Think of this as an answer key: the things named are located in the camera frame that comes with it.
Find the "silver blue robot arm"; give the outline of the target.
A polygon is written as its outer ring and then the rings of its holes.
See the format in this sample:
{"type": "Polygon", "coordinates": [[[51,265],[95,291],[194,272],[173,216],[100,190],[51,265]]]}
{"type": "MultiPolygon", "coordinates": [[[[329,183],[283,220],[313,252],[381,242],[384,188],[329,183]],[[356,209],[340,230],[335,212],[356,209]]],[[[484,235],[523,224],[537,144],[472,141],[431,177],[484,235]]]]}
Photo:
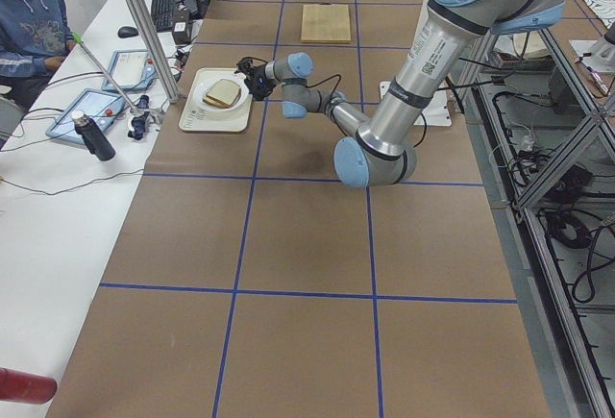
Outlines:
{"type": "Polygon", "coordinates": [[[406,135],[431,102],[467,44],[487,33],[515,34],[554,25],[564,0],[429,0],[428,19],[406,62],[381,98],[373,116],[353,108],[339,91],[307,85],[313,63],[306,53],[254,65],[242,59],[237,69],[257,101],[275,86],[283,93],[283,116],[326,115],[344,134],[333,161],[338,179],[350,187],[397,184],[417,163],[406,135]]]}

